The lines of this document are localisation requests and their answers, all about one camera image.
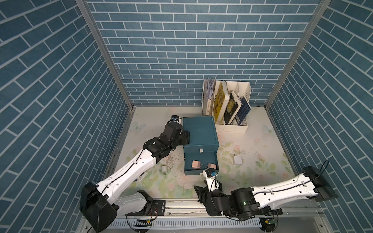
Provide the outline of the teal drawer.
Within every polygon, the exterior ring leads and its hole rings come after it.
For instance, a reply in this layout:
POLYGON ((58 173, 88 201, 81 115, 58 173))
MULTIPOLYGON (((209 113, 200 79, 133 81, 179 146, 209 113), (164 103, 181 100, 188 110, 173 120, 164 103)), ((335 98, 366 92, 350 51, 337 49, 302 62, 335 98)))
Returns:
POLYGON ((214 159, 211 159, 211 160, 201 160, 201 159, 197 159, 197 161, 200 161, 201 162, 201 168, 199 170, 195 170, 191 167, 191 164, 192 164, 192 161, 195 160, 195 159, 188 159, 188 158, 185 158, 185 155, 184 155, 184 159, 185 159, 185 165, 184 165, 184 174, 186 176, 191 176, 191 175, 200 175, 203 170, 206 170, 208 169, 207 166, 209 163, 212 163, 212 164, 216 164, 217 165, 217 169, 215 170, 216 173, 219 172, 219 165, 218 165, 218 158, 217 158, 217 154, 216 154, 216 157, 214 159))
POLYGON ((184 146, 185 158, 188 159, 201 159, 201 160, 211 160, 216 157, 219 144, 212 145, 187 145, 184 146))

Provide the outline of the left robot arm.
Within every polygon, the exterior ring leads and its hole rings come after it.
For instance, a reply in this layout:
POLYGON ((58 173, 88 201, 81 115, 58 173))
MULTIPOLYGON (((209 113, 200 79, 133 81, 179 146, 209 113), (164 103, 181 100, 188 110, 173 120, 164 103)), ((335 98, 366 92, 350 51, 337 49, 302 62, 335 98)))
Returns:
POLYGON ((99 233, 105 230, 118 216, 132 212, 147 213, 152 198, 143 190, 119 200, 123 191, 148 169, 169 156, 178 146, 190 143, 190 132, 178 121, 170 120, 160 136, 146 141, 140 152, 126 165, 106 179, 87 183, 81 191, 80 212, 99 233))

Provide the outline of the teal drawer cabinet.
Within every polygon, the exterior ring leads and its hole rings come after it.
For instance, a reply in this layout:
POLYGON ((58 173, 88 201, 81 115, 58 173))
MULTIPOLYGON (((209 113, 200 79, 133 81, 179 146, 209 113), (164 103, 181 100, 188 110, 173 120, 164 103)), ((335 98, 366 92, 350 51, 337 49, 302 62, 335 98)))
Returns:
POLYGON ((183 119, 183 128, 190 132, 191 145, 219 144, 215 121, 212 116, 185 118, 183 119))

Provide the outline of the pink plug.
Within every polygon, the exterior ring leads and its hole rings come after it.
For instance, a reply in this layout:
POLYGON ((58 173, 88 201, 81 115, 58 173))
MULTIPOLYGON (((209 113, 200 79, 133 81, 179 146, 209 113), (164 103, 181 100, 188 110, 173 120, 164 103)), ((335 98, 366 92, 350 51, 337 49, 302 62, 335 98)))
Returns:
POLYGON ((191 167, 195 170, 199 170, 201 168, 201 162, 197 160, 193 160, 191 167))
POLYGON ((217 169, 217 165, 216 164, 212 164, 212 163, 209 163, 208 166, 207 166, 208 169, 214 169, 216 170, 217 169))

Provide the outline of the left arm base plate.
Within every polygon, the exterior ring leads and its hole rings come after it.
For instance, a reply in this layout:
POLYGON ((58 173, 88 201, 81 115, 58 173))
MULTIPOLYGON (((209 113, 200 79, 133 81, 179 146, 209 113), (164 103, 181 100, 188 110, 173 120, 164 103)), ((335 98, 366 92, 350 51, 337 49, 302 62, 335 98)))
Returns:
POLYGON ((127 216, 164 216, 166 208, 165 200, 153 200, 151 203, 147 202, 144 208, 139 212, 132 212, 127 214, 127 216))

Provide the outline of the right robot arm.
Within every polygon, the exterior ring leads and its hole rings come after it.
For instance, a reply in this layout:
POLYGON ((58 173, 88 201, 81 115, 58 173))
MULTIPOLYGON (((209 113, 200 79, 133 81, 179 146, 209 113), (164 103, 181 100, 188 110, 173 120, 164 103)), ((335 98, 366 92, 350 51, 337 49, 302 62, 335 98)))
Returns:
POLYGON ((194 186, 199 203, 209 216, 225 216, 236 221, 252 219, 257 215, 277 216, 282 206, 302 199, 325 202, 338 194, 318 168, 305 167, 296 177, 273 185, 239 188, 226 195, 217 180, 214 169, 203 171, 205 187, 194 186))

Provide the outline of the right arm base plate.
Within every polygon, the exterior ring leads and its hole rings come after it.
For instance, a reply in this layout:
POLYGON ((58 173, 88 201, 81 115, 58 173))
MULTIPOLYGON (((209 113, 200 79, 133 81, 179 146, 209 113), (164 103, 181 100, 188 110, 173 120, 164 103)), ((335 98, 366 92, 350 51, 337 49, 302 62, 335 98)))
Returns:
POLYGON ((269 206, 261 206, 260 203, 256 202, 254 198, 249 199, 248 201, 242 202, 242 215, 254 217, 258 215, 263 216, 276 216, 282 215, 282 209, 272 209, 269 206))

